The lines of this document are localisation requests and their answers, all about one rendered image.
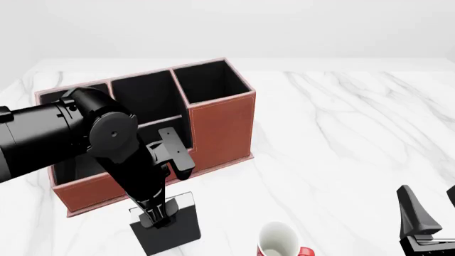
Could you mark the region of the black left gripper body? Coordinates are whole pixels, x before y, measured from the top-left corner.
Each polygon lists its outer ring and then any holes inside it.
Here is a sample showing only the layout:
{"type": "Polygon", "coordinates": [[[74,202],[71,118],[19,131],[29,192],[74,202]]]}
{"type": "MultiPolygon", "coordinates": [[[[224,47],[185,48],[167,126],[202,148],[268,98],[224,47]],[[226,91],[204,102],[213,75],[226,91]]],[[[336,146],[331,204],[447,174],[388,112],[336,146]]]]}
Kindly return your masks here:
{"type": "Polygon", "coordinates": [[[176,197],[173,198],[152,198],[151,200],[134,202],[149,216],[149,217],[168,217],[178,211],[178,202],[176,197]]]}

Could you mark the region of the red-brown desk caddy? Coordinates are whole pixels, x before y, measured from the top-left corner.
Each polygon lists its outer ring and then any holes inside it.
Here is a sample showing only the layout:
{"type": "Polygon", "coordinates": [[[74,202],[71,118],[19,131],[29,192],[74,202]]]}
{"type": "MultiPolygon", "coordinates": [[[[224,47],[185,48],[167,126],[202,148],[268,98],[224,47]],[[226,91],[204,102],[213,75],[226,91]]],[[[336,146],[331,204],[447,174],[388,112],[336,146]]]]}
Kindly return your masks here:
{"type": "MultiPolygon", "coordinates": [[[[199,176],[252,158],[255,89],[224,58],[83,83],[110,95],[138,117],[146,144],[173,127],[199,176]]],[[[68,217],[125,200],[126,193],[86,155],[48,168],[68,217]]]]}

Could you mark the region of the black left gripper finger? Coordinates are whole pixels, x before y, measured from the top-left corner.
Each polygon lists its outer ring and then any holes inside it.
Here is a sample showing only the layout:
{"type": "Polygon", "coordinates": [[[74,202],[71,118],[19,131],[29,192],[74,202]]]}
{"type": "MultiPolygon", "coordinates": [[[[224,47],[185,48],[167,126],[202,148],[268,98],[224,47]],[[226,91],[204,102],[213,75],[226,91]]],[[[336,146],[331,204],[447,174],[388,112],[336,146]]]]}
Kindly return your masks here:
{"type": "Polygon", "coordinates": [[[139,221],[143,228],[152,228],[156,224],[156,221],[151,219],[146,213],[139,215],[139,221]]]}
{"type": "Polygon", "coordinates": [[[176,222],[176,216],[177,213],[174,213],[173,215],[168,215],[166,218],[162,219],[159,223],[157,223],[157,227],[164,228],[173,225],[176,222]]]}

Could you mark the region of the white and red mug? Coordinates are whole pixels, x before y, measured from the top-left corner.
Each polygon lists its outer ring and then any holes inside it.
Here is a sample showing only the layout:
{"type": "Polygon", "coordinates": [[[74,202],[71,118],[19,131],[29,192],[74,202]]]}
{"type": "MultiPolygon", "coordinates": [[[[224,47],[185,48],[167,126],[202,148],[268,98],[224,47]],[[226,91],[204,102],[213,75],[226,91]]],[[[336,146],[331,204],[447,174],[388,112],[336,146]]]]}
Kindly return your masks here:
{"type": "Polygon", "coordinates": [[[272,221],[259,232],[257,256],[316,256],[308,247],[301,247],[294,229],[286,223],[272,221]]]}

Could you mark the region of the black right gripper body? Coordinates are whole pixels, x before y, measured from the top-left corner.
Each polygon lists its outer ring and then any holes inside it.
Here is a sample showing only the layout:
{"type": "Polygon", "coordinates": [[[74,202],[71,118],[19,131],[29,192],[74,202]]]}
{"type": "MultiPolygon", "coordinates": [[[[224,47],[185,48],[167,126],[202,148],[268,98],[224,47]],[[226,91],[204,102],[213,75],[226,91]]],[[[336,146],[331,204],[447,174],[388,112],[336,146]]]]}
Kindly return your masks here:
{"type": "Polygon", "coordinates": [[[455,238],[433,238],[439,230],[400,231],[400,244],[405,256],[455,256],[455,238]]]}

